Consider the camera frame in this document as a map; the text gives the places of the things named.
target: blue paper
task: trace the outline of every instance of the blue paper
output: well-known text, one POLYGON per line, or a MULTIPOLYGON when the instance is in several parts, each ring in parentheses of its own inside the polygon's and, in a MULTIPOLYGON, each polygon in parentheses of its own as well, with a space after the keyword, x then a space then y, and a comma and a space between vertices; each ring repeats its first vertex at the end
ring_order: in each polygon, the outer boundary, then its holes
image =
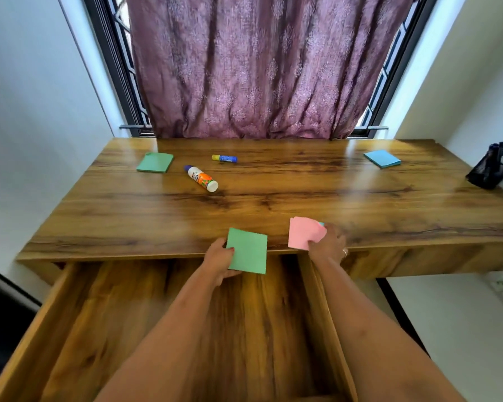
POLYGON ((387 168, 390 166, 399 165, 401 163, 401 160, 399 158, 391 155, 385 149, 367 152, 364 155, 367 157, 367 159, 369 159, 369 161, 378 165, 380 168, 387 168))

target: white bottle cap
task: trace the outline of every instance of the white bottle cap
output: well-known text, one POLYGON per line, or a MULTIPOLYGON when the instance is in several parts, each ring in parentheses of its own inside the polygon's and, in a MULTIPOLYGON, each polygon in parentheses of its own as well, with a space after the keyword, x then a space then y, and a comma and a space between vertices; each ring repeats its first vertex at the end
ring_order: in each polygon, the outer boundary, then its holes
POLYGON ((207 184, 207 190, 211 193, 215 192, 216 189, 218 189, 218 182, 216 181, 210 181, 207 184))

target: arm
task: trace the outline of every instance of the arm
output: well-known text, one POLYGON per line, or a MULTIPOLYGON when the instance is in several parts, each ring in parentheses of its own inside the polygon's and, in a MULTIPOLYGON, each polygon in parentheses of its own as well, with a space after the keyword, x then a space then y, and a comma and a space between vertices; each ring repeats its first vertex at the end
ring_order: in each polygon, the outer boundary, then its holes
POLYGON ((328 307, 361 402, 464 399, 397 324, 378 309, 340 267, 345 237, 332 224, 309 256, 324 285, 328 307))
POLYGON ((217 239, 168 311, 104 386, 95 402, 175 401, 186 380, 212 291, 229 271, 234 249, 217 239))

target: curtain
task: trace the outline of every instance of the curtain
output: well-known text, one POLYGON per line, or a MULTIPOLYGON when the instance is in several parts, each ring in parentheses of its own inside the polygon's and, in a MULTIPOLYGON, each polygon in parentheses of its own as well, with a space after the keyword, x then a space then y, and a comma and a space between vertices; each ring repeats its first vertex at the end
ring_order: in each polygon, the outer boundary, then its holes
POLYGON ((127 0, 162 138, 345 138, 413 0, 127 0))

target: pink sticky note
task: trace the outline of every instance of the pink sticky note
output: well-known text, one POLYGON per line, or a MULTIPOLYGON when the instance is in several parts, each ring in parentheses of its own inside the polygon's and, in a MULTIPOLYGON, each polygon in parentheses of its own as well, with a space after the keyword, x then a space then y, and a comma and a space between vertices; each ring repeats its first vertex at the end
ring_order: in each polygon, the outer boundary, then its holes
POLYGON ((309 250, 308 241, 319 242, 326 235, 326 227, 308 217, 293 217, 288 227, 288 246, 309 250))

